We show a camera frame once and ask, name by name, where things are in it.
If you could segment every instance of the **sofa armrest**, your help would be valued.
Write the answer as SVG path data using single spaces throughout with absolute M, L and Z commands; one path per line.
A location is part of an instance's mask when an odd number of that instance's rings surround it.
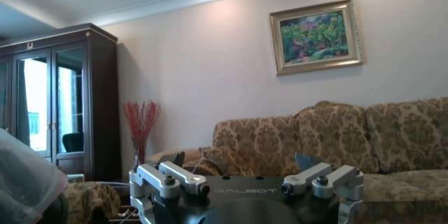
M 201 152 L 199 151 L 199 149 L 177 149 L 177 150 L 164 151 L 164 152 L 159 152 L 153 154 L 152 156 L 149 156 L 148 161 L 156 163 L 163 156 L 173 155 L 179 152 L 185 152 L 184 164 L 188 163 L 189 161 L 193 161 L 201 158 Z
M 207 158 L 185 162 L 181 166 L 187 171 L 203 176 L 221 176 L 223 172 L 217 165 Z
M 119 214 L 120 196 L 105 183 L 69 183 L 64 196 L 68 203 L 67 224 L 103 223 Z
M 207 147 L 200 148 L 201 153 L 200 165 L 205 163 L 209 170 L 211 167 L 225 176 L 255 176 L 251 167 L 247 166 L 245 160 L 229 147 Z

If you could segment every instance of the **decorative red twigs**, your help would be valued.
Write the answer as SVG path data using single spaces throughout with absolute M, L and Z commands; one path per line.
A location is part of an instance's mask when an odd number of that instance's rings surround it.
M 131 129 L 132 144 L 137 159 L 135 168 L 145 162 L 145 146 L 153 124 L 160 115 L 160 104 L 152 101 L 144 102 L 141 106 L 136 102 L 127 102 L 123 105 L 124 116 Z

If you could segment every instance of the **patterned fabric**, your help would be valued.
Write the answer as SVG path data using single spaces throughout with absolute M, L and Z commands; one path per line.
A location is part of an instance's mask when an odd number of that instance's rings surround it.
M 448 168 L 448 98 L 375 105 L 367 121 L 384 172 Z
M 299 172 L 297 132 L 292 116 L 229 120 L 215 127 L 213 146 L 233 149 L 256 175 L 285 176 Z
M 357 166 L 364 173 L 379 172 L 363 108 L 320 102 L 296 118 L 304 155 L 319 156 L 335 166 Z
M 448 206 L 448 170 L 411 170 L 389 174 L 416 188 L 424 188 L 427 195 L 439 197 Z
M 109 185 L 99 182 L 71 183 L 64 196 L 68 202 L 67 224 L 96 223 L 119 213 L 120 196 Z
M 219 169 L 217 165 L 207 158 L 188 161 L 187 163 L 184 163 L 181 167 L 187 171 L 197 175 L 203 175 L 203 176 L 221 176 L 223 175 L 223 172 Z
M 356 223 L 448 223 L 447 182 L 445 170 L 365 174 Z
M 245 165 L 244 159 L 229 147 L 200 148 L 199 152 L 204 155 L 203 159 L 192 161 L 183 166 L 187 170 L 193 171 L 199 164 L 193 172 L 195 174 L 211 173 L 213 175 L 255 176 L 253 171 Z

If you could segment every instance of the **painting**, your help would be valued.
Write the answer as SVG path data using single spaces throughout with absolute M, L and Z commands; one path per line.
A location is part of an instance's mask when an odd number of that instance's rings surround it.
M 271 14 L 277 75 L 363 64 L 353 0 Z

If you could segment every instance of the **window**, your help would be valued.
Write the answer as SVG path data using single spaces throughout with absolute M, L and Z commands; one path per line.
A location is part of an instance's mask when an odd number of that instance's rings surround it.
M 39 113 L 28 112 L 29 119 L 29 135 L 39 134 Z

